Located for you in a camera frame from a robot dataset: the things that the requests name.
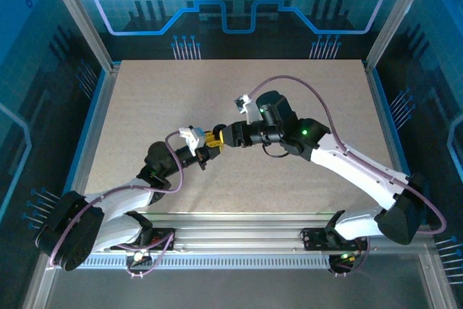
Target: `black bracket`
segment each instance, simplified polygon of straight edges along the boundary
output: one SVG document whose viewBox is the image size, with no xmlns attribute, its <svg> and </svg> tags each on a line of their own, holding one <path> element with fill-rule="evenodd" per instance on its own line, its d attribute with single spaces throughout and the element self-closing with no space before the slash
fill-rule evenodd
<svg viewBox="0 0 463 309">
<path fill-rule="evenodd" d="M 153 244 L 156 240 L 161 240 L 162 238 L 168 236 L 171 233 L 174 233 L 174 239 L 175 239 L 175 229 L 174 228 L 152 228 L 151 229 L 150 242 L 147 243 L 147 245 Z M 166 243 L 167 243 L 167 240 L 165 242 L 162 242 L 161 244 L 155 246 L 155 247 L 150 248 L 150 250 L 163 250 L 164 247 L 166 246 Z M 111 246 L 110 249 L 111 250 L 125 250 L 125 249 L 122 249 L 119 246 Z M 173 249 L 174 249 L 174 242 L 171 242 L 169 244 L 169 246 L 167 247 L 167 250 L 172 251 Z"/>
<path fill-rule="evenodd" d="M 341 245 L 335 245 L 327 238 L 324 228 L 304 228 L 300 232 L 305 251 L 358 251 L 367 250 L 367 241 L 346 240 Z"/>
</svg>

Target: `white bracket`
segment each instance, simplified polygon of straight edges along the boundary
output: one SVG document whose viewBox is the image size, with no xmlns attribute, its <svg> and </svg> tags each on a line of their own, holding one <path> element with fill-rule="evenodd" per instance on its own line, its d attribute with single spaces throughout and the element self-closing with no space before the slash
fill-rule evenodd
<svg viewBox="0 0 463 309">
<path fill-rule="evenodd" d="M 325 134 L 318 141 L 318 145 L 319 147 L 312 151 L 312 156 L 310 157 L 313 163 L 324 166 L 350 181 L 376 200 L 386 210 L 389 210 L 396 203 L 394 195 L 400 195 L 404 189 L 396 184 L 392 184 L 369 168 L 360 165 L 351 157 L 345 156 L 332 134 Z M 408 182 L 406 174 L 387 168 L 351 148 L 349 145 L 344 145 L 349 152 L 357 155 L 357 157 L 360 157 L 375 168 L 387 172 L 402 182 Z"/>
<path fill-rule="evenodd" d="M 238 107 L 240 114 L 246 113 L 246 123 L 251 124 L 256 121 L 260 121 L 260 112 L 258 105 L 251 98 L 244 94 L 243 96 L 236 99 L 235 104 Z"/>
<path fill-rule="evenodd" d="M 380 206 L 370 210 L 343 213 L 336 222 L 334 229 L 345 239 L 358 237 L 382 236 L 375 217 L 383 210 Z"/>
<path fill-rule="evenodd" d="M 201 128 L 180 128 L 180 137 L 187 141 L 188 148 L 192 155 L 196 156 L 195 150 L 205 144 L 205 134 Z"/>
</svg>

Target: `aluminum frame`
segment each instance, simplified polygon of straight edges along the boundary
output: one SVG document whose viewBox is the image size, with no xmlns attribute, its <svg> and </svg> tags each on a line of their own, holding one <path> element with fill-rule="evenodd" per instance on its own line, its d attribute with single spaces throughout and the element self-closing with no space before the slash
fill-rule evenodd
<svg viewBox="0 0 463 309">
<path fill-rule="evenodd" d="M 174 252 L 190 254 L 335 255 L 344 252 L 305 251 L 300 232 L 323 228 L 332 213 L 163 213 L 147 214 L 156 227 L 176 229 Z M 429 236 L 398 245 L 385 237 L 371 238 L 372 254 L 416 254 L 426 250 Z"/>
<path fill-rule="evenodd" d="M 419 254 L 424 282 L 428 287 L 430 301 L 435 309 L 457 309 L 451 286 L 443 269 L 441 258 L 436 251 L 436 245 L 432 242 L 426 245 L 426 251 Z"/>
<path fill-rule="evenodd" d="M 393 134 L 394 121 L 390 111 L 387 109 L 387 101 L 384 92 L 382 91 L 381 82 L 379 78 L 375 78 L 375 69 L 365 69 L 368 84 L 370 86 L 371 96 L 373 97 L 373 103 L 375 104 L 376 111 L 378 113 L 379 123 L 383 130 L 384 140 L 388 148 L 389 156 L 391 157 L 392 166 L 395 170 L 410 174 L 407 162 L 405 158 L 400 155 L 402 151 L 402 145 L 399 141 L 399 136 Z"/>
<path fill-rule="evenodd" d="M 367 71 L 372 71 L 376 67 L 376 64 L 379 62 L 379 59 L 399 28 L 400 23 L 412 6 L 413 1 L 414 0 L 396 0 L 394 7 L 384 22 L 384 25 L 367 56 Z"/>
<path fill-rule="evenodd" d="M 101 92 L 98 94 L 95 103 L 95 111 L 90 121 L 81 156 L 78 159 L 76 173 L 70 188 L 71 190 L 80 190 L 80 192 L 83 192 L 82 190 L 85 189 L 87 184 L 88 173 L 90 172 L 96 146 L 98 145 L 98 139 L 103 129 L 105 115 L 109 107 L 109 101 L 111 100 L 111 94 L 118 71 L 119 65 L 116 65 L 111 74 L 106 74 L 106 76 L 102 77 Z M 48 256 L 41 254 L 35 266 L 29 290 L 27 291 L 25 301 L 22 305 L 24 309 L 45 308 L 51 285 L 53 284 L 53 278 L 56 273 L 56 269 L 47 269 L 47 264 Z"/>
<path fill-rule="evenodd" d="M 127 267 L 126 253 L 98 253 L 79 266 L 81 269 L 121 269 Z M 137 271 L 149 269 L 153 261 L 137 266 Z M 185 255 L 166 254 L 158 264 L 159 270 L 217 270 L 217 269 L 329 269 L 328 255 Z"/>
<path fill-rule="evenodd" d="M 96 59 L 106 73 L 111 73 L 113 61 L 109 55 L 100 35 L 96 31 L 95 26 L 85 11 L 84 6 L 80 0 L 63 0 L 67 10 L 76 22 L 80 32 L 84 35 L 90 49 L 95 54 Z"/>
</svg>

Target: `metal frame post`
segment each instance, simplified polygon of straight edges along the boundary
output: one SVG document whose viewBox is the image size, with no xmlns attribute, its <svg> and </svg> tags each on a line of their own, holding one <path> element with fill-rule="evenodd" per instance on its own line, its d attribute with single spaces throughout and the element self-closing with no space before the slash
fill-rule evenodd
<svg viewBox="0 0 463 309">
<path fill-rule="evenodd" d="M 426 245 L 426 251 L 420 253 L 419 257 L 423 277 L 434 308 L 457 309 L 458 305 L 434 242 L 432 242 L 431 246 Z"/>
<path fill-rule="evenodd" d="M 84 192 L 87 184 L 88 172 L 90 171 L 93 157 L 96 152 L 98 139 L 103 129 L 103 123 L 106 112 L 109 107 L 109 101 L 116 82 L 119 65 L 115 65 L 111 74 L 106 74 L 102 82 L 101 91 L 95 97 L 95 111 L 89 113 L 88 117 L 92 117 L 88 127 L 88 133 L 85 137 L 85 142 L 82 147 L 76 172 L 69 183 L 70 190 Z M 56 269 L 47 269 L 48 256 L 41 254 L 30 281 L 29 290 L 27 291 L 25 301 L 22 305 L 23 309 L 41 309 L 46 307 L 46 302 L 50 294 L 53 284 Z"/>
<path fill-rule="evenodd" d="M 109 56 L 109 52 L 106 50 L 82 2 L 80 0 L 63 0 L 63 2 L 80 29 L 80 32 L 84 35 L 85 40 L 95 54 L 103 70 L 108 74 L 111 73 L 113 62 Z"/>
<path fill-rule="evenodd" d="M 414 0 L 397 0 L 367 56 L 367 71 L 372 71 L 391 42 Z"/>
</svg>

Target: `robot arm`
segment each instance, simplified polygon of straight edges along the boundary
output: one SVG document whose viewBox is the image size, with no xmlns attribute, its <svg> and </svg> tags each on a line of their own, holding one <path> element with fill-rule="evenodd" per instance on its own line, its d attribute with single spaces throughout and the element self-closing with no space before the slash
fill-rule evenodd
<svg viewBox="0 0 463 309">
<path fill-rule="evenodd" d="M 240 111 L 243 104 L 247 109 L 259 110 L 262 120 L 260 117 L 249 120 L 248 117 L 247 122 L 235 122 L 224 128 L 221 138 L 226 145 L 247 147 L 262 144 L 265 147 L 278 143 L 289 154 L 341 175 L 378 203 L 369 211 L 338 212 L 328 224 L 328 232 L 336 244 L 377 235 L 385 235 L 403 245 L 412 241 L 424 217 L 424 203 L 396 184 L 395 180 L 419 190 L 419 177 L 409 178 L 404 173 L 382 166 L 345 143 L 345 149 L 341 149 L 329 128 L 313 119 L 298 119 L 286 98 L 276 91 L 264 93 L 254 104 L 249 98 L 239 98 L 235 102 Z M 348 152 L 363 163 L 348 156 Z M 386 171 L 393 179 L 385 179 L 374 169 Z"/>
<path fill-rule="evenodd" d="M 204 170 L 207 162 L 221 153 L 223 145 L 218 140 L 218 132 L 222 127 L 225 126 L 219 125 L 206 133 L 193 127 L 181 129 L 180 135 L 187 140 L 189 135 L 197 137 L 199 134 L 203 137 L 199 142 L 187 141 L 189 145 L 175 151 L 182 168 L 198 164 Z M 74 191 L 63 195 L 35 236 L 35 245 L 52 256 L 70 221 L 84 208 L 87 210 L 65 235 L 54 256 L 54 261 L 64 270 L 77 268 L 92 252 L 104 248 L 119 244 L 132 247 L 150 245 L 154 239 L 158 239 L 156 231 L 151 222 L 135 210 L 160 200 L 165 193 L 148 188 L 168 190 L 171 184 L 167 178 L 178 171 L 179 167 L 166 143 L 152 144 L 140 173 L 119 186 L 126 188 L 119 188 L 91 207 L 90 202 L 114 189 L 86 196 Z"/>
<path fill-rule="evenodd" d="M 327 245 L 339 249 L 350 240 L 376 235 L 385 235 L 403 245 L 412 241 L 423 218 L 424 203 L 394 180 L 419 190 L 416 177 L 409 178 L 386 168 L 344 143 L 339 146 L 329 128 L 314 119 L 299 119 L 286 98 L 276 91 L 264 93 L 256 102 L 250 98 L 235 102 L 240 112 L 246 113 L 247 121 L 229 126 L 220 124 L 206 133 L 193 127 L 179 130 L 187 142 L 187 146 L 175 151 L 182 168 L 197 163 L 204 169 L 206 162 L 217 157 L 224 145 L 247 147 L 261 144 L 265 149 L 278 143 L 288 154 L 336 172 L 378 203 L 369 211 L 336 213 L 325 228 L 323 240 Z M 347 153 L 355 154 L 360 160 Z M 378 175 L 378 170 L 387 171 L 392 179 Z M 58 250 L 54 260 L 67 271 L 78 267 L 94 251 L 120 244 L 151 245 L 159 237 L 152 224 L 134 210 L 161 199 L 164 193 L 153 192 L 147 187 L 169 189 L 171 184 L 167 178 L 178 171 L 177 162 L 166 144 L 152 144 L 145 166 L 136 178 L 124 185 L 124 189 L 118 189 L 91 207 L 86 207 L 90 201 L 94 202 L 95 198 L 105 196 L 109 191 L 88 196 L 76 192 L 64 195 L 39 230 L 35 244 L 47 255 Z M 78 222 L 63 239 L 65 229 L 76 216 Z"/>
</svg>

